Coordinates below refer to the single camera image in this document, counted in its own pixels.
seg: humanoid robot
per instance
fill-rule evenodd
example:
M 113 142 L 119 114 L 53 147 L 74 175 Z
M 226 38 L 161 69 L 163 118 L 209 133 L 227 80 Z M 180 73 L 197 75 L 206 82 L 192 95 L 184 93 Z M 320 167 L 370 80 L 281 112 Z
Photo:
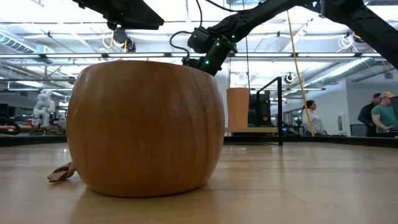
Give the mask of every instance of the humanoid robot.
M 37 103 L 33 109 L 34 120 L 32 125 L 48 126 L 50 124 L 50 113 L 55 111 L 55 102 L 50 99 L 51 91 L 42 90 L 37 95 Z

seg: pumpkin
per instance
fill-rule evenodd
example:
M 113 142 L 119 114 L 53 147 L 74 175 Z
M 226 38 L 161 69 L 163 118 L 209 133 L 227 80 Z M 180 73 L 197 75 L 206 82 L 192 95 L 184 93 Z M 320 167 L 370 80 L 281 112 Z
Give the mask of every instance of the pumpkin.
M 89 66 L 73 87 L 67 138 L 79 176 L 96 192 L 142 197 L 195 189 L 210 178 L 223 145 L 217 82 L 170 63 Z

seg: black cable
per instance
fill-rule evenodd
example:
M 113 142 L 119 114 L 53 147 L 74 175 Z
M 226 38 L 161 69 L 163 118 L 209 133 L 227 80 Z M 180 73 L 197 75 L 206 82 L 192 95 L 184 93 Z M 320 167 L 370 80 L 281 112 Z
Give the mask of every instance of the black cable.
M 196 1 L 197 1 L 197 4 L 198 4 L 199 13 L 200 13 L 200 25 L 199 25 L 199 27 L 201 27 L 201 25 L 202 25 L 202 23 L 203 23 L 203 13 L 202 13 L 202 11 L 201 11 L 201 7 L 200 7 L 199 0 L 196 0 Z M 185 51 L 185 52 L 187 53 L 187 58 L 189 58 L 190 52 L 189 52 L 188 49 L 186 49 L 185 47 L 179 47 L 179 46 L 176 46 L 176 45 L 173 44 L 173 38 L 174 38 L 176 35 L 179 35 L 179 34 L 192 34 L 192 33 L 191 33 L 191 32 L 188 32 L 188 31 L 178 31 L 178 32 L 174 33 L 174 34 L 171 36 L 171 38 L 170 38 L 170 45 L 171 45 L 172 47 L 176 48 L 176 49 L 180 49 L 180 50 Z
M 199 0 L 197 0 L 197 4 L 198 4 L 198 8 L 199 8 L 199 13 L 200 13 L 200 24 L 199 24 L 199 27 L 201 27 L 201 24 L 203 23 L 203 14 L 201 12 L 201 7 L 200 7 L 200 4 L 199 4 Z
M 19 134 L 21 132 L 21 127 L 17 123 L 13 122 L 12 120 L 10 120 L 10 119 L 8 119 L 6 117 L 0 116 L 0 121 L 3 121 L 2 123 L 8 124 L 8 125 L 12 125 L 16 129 L 15 131 L 0 130 L 0 133 L 9 134 L 9 135 L 17 135 L 17 134 Z
M 248 87 L 249 87 L 249 101 L 250 101 L 250 75 L 249 75 L 249 47 L 248 47 L 248 37 L 245 37 L 246 39 L 246 62 L 248 64 L 248 71 L 246 72 L 246 75 L 248 76 Z
M 215 3 L 215 2 L 213 2 L 211 0 L 205 0 L 205 1 L 210 3 L 210 4 L 212 4 L 212 5 L 214 5 L 214 6 L 216 6 L 217 8 L 223 9 L 223 10 L 228 11 L 228 12 L 241 12 L 242 11 L 242 10 L 227 9 L 227 8 L 225 8 L 223 6 L 220 6 L 219 4 L 217 4 L 217 3 Z
M 173 34 L 172 36 L 171 36 L 171 38 L 170 38 L 170 45 L 172 46 L 172 47 L 174 47 L 174 48 L 176 48 L 176 49 L 180 49 L 180 50 L 183 50 L 183 51 L 185 51 L 186 53 L 187 53 L 187 57 L 189 58 L 189 50 L 188 49 L 186 49 L 186 48 L 184 48 L 184 47 L 179 47 L 179 46 L 176 46 L 176 45 L 174 45 L 173 44 L 173 38 L 176 36 L 176 35 L 179 35 L 179 34 L 192 34 L 191 32 L 188 32 L 188 31 L 178 31 L 178 32 L 176 32 L 175 34 Z

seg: wooden table surface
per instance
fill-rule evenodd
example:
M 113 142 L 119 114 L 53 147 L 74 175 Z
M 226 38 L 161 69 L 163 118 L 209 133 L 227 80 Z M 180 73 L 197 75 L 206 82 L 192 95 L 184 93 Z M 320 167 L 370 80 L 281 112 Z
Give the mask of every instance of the wooden table surface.
M 398 223 L 398 150 L 320 143 L 225 146 L 210 181 L 157 198 L 92 192 L 66 144 L 0 147 L 0 223 Z

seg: yellow cable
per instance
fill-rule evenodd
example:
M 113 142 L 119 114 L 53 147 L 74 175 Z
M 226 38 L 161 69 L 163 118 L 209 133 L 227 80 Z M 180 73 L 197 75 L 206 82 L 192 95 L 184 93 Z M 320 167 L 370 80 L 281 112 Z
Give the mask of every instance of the yellow cable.
M 105 43 L 105 38 L 104 38 L 104 35 L 103 35 L 103 37 L 102 37 L 102 44 L 106 47 L 106 48 L 111 48 L 112 46 L 113 46 L 113 34 L 114 34 L 114 32 L 112 32 L 112 37 L 111 37 L 111 45 L 106 45 L 106 43 Z
M 395 75 L 395 74 L 392 72 L 392 70 L 387 66 L 387 64 L 386 64 L 384 61 L 381 61 L 381 62 L 383 63 L 384 68 L 387 69 L 388 73 L 390 73 L 392 76 L 395 76 L 395 77 L 396 77 L 396 75 Z
M 305 98 L 304 87 L 303 87 L 303 83 L 301 81 L 301 74 L 299 72 L 299 66 L 297 65 L 296 49 L 295 49 L 295 45 L 294 45 L 293 30 L 292 30 L 292 23 L 290 21 L 289 10 L 287 11 L 287 20 L 289 21 L 290 39 L 292 41 L 294 64 L 296 65 L 296 72 L 297 72 L 298 82 L 300 83 L 301 94 L 303 95 L 305 113 L 307 114 L 308 123 L 310 124 L 311 135 L 312 135 L 312 137 L 314 137 L 315 135 L 314 135 L 314 132 L 313 132 L 313 127 L 312 127 L 312 122 L 311 122 L 311 118 L 310 118 L 310 113 L 308 112 L 308 108 L 307 108 L 307 99 Z

